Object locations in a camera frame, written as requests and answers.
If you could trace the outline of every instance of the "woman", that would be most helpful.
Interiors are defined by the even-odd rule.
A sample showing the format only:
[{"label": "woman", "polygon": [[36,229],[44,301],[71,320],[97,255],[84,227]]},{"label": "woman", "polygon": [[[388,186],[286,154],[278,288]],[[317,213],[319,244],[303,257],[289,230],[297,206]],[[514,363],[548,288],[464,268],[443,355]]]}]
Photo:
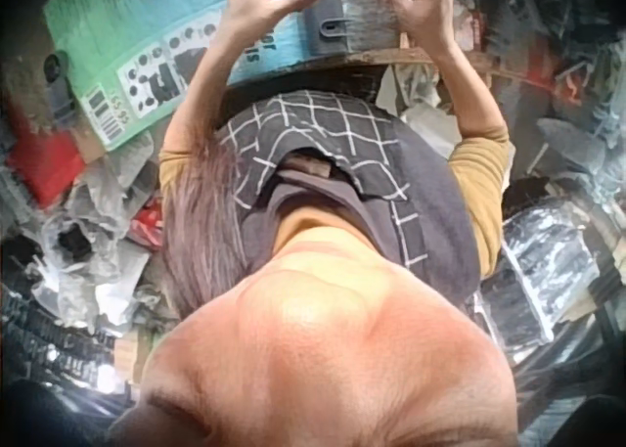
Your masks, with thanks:
[{"label": "woman", "polygon": [[458,308],[494,267],[508,135],[453,0],[389,0],[464,140],[449,162],[360,100],[301,91],[213,125],[244,48],[316,0],[229,0],[161,153],[168,292],[120,445],[514,443],[513,377]]}]

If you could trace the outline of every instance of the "sleeve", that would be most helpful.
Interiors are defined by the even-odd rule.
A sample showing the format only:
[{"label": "sleeve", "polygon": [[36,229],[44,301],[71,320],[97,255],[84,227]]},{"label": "sleeve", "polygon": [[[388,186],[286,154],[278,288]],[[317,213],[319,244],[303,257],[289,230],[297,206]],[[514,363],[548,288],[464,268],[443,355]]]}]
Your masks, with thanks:
[{"label": "sleeve", "polygon": [[189,162],[190,156],[191,153],[189,152],[160,151],[158,154],[158,180],[164,199],[166,199],[173,181]]},{"label": "sleeve", "polygon": [[480,275],[493,273],[502,241],[502,184],[509,158],[506,127],[466,137],[448,164],[459,182],[473,227]]}]

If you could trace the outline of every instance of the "hair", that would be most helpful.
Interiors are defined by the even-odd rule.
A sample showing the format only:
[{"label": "hair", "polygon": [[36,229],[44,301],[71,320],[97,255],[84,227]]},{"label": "hair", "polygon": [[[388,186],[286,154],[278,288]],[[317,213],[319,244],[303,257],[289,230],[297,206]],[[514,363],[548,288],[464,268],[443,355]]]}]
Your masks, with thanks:
[{"label": "hair", "polygon": [[164,202],[165,293],[181,319],[246,275],[235,204],[236,153],[215,133],[191,132],[192,157]]}]

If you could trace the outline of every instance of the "crumpled plastic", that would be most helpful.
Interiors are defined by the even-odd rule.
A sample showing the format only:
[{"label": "crumpled plastic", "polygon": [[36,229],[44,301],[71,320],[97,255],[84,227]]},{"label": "crumpled plastic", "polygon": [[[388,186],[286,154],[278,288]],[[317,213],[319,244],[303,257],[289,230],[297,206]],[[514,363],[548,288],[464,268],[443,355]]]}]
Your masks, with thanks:
[{"label": "crumpled plastic", "polygon": [[[118,286],[124,278],[122,265],[127,266],[127,261],[134,259],[132,256],[120,259],[120,253],[127,246],[122,239],[131,219],[156,185],[157,167],[147,162],[153,150],[152,136],[146,132],[119,151],[89,164],[64,207],[42,226],[40,244],[47,274],[56,275],[58,279],[52,284],[46,284],[44,279],[32,291],[35,297],[46,295],[46,302],[49,303],[49,291],[55,291],[50,287],[58,282],[58,316],[67,326],[86,326],[93,332],[98,316],[103,313],[102,302],[99,304],[96,295],[97,287],[113,285],[115,289],[114,286]],[[84,262],[73,262],[71,255],[58,243],[59,234],[74,224],[78,225],[92,247],[89,259]],[[147,257],[144,259],[142,255],[140,261],[143,269]],[[113,294],[119,299],[119,294],[115,291]],[[123,298],[130,305],[132,290],[126,289]],[[120,308],[123,304],[117,302],[110,307]],[[119,324],[127,321],[117,314],[113,319]]]},{"label": "crumpled plastic", "polygon": [[546,199],[509,219],[496,272],[479,291],[487,324],[513,355],[554,339],[552,328],[600,270],[583,240],[589,217]]}]

